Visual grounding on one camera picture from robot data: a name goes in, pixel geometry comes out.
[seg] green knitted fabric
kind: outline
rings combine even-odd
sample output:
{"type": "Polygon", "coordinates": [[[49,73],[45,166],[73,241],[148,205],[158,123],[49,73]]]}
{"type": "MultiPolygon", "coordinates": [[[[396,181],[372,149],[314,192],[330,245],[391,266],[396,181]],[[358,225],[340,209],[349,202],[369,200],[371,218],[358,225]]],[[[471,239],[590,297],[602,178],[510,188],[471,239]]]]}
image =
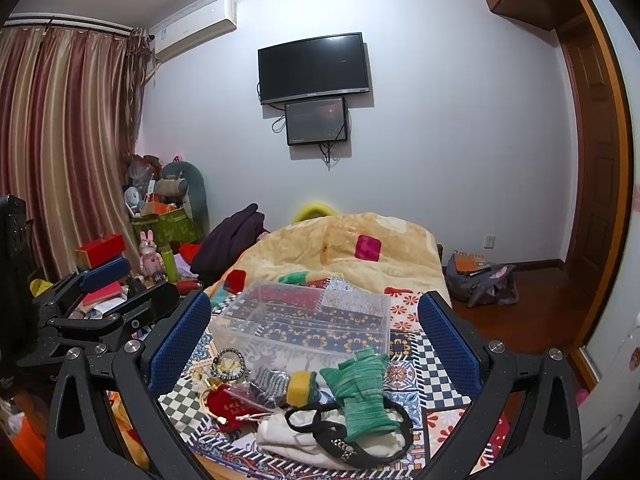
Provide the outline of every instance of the green knitted fabric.
{"type": "Polygon", "coordinates": [[[356,350],[355,354],[355,359],[340,363],[338,368],[320,370],[335,400],[344,408],[348,441],[368,434],[391,433],[400,426],[388,417],[382,400],[389,356],[376,355],[373,348],[356,350]]]}

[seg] clear plastic box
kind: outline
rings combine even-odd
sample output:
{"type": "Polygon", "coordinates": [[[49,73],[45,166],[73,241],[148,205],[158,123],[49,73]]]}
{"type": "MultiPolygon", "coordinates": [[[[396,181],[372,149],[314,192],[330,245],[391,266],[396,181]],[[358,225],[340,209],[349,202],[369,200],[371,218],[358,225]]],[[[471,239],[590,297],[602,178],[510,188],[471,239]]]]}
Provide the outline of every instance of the clear plastic box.
{"type": "Polygon", "coordinates": [[[209,328],[216,348],[236,348],[257,365],[293,373],[320,371],[359,348],[389,352],[388,296],[256,281],[209,328]]]}

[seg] monitor screen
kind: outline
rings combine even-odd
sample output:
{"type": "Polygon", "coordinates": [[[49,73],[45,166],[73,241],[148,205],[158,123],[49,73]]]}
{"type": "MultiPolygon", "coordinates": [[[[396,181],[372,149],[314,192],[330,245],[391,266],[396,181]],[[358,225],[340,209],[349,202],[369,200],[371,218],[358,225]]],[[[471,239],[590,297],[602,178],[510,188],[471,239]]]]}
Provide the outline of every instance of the monitor screen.
{"type": "Polygon", "coordinates": [[[347,140],[344,97],[287,103],[287,144],[317,144],[347,140]]]}
{"type": "Polygon", "coordinates": [[[258,72],[262,104],[369,91],[360,32],[262,48],[258,72]]]}

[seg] green storage box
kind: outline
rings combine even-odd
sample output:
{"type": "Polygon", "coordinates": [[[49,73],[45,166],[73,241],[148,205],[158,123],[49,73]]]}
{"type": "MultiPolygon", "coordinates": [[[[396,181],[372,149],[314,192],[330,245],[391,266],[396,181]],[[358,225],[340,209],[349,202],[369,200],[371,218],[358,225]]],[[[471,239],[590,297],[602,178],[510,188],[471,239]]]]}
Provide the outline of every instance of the green storage box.
{"type": "Polygon", "coordinates": [[[131,224],[138,240],[142,231],[151,229],[154,232],[154,241],[159,248],[169,245],[170,242],[181,244],[194,242],[202,236],[200,226],[187,216],[184,208],[161,215],[134,217],[131,219],[131,224]]]}

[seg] red square patch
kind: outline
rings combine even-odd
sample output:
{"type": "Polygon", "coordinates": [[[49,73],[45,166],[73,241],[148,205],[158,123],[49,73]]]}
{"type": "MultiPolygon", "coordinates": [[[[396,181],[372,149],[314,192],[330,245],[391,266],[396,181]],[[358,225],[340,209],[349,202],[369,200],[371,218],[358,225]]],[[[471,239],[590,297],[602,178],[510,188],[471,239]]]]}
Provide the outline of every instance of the red square patch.
{"type": "Polygon", "coordinates": [[[370,262],[376,262],[380,259],[380,249],[382,248],[382,242],[377,238],[373,238],[367,235],[358,236],[356,243],[355,257],[359,260],[369,260],[370,262]]]}

